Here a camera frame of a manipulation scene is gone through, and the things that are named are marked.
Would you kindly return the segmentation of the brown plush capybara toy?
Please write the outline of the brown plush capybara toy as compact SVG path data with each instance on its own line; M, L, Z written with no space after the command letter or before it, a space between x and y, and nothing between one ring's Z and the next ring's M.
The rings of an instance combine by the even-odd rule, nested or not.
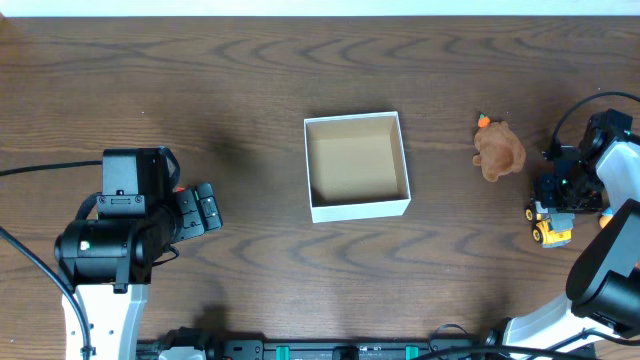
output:
M474 166L480 167L483 177L497 182L501 176L523 170L526 150L506 121L492 121L480 114L478 131L474 136L477 154L472 157Z

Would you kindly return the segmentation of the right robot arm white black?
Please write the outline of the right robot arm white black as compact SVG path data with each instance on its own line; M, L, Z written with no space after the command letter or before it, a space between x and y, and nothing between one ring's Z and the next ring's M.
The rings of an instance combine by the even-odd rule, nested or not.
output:
M595 171L613 217L574 263L565 293L509 320L500 344L558 358L599 340L639 344L639 137L615 131Z

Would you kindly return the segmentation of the white cardboard box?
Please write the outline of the white cardboard box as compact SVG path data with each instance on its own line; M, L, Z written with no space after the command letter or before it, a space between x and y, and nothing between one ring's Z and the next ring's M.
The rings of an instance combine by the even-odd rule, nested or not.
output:
M304 141L314 223L405 213L412 196L396 111L307 118Z

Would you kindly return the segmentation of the yellow grey toy truck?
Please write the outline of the yellow grey toy truck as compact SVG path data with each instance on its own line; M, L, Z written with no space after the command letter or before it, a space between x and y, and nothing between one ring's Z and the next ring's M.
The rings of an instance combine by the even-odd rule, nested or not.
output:
M532 225L532 237L542 248L567 245L572 239L575 215L544 208L540 201L531 200L525 217Z

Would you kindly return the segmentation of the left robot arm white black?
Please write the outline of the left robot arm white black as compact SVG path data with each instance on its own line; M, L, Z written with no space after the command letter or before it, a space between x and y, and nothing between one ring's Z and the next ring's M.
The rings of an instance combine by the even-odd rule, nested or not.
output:
M201 183L155 195L118 190L96 197L94 220L78 215L58 237L54 252L71 292L68 332L86 328L94 359L133 359L148 302L152 271L178 257L177 243L221 228L212 186Z

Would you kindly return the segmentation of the orange rubber duck toy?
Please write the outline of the orange rubber duck toy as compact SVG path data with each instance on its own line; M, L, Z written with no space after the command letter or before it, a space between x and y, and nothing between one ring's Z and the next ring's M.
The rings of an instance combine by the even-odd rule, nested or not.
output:
M601 216L599 218L599 226L601 228L604 228L613 218L613 211L611 208L607 208L605 209L602 213Z

